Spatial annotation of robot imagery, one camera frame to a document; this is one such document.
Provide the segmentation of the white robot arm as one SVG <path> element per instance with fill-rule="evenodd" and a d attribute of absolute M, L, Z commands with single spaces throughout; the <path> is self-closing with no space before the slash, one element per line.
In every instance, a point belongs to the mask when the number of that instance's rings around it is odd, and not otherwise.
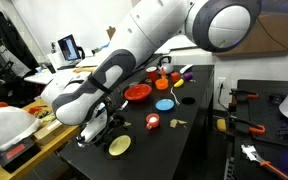
<path fill-rule="evenodd" d="M 226 52 L 245 39 L 262 12 L 288 15 L 288 0 L 141 0 L 116 29 L 95 71 L 61 88 L 50 82 L 42 99 L 61 123 L 86 126 L 81 146 L 94 144 L 108 126 L 95 108 L 171 37 L 183 33 L 205 51 Z"/>

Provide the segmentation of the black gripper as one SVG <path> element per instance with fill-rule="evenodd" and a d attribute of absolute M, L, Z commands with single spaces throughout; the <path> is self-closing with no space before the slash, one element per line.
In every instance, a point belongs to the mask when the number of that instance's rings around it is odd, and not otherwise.
<path fill-rule="evenodd" d="M 122 126 L 125 118 L 110 110 L 110 106 L 100 103 L 94 110 L 92 118 L 76 137 L 80 147 L 101 144 L 105 135 L 113 128 Z"/>

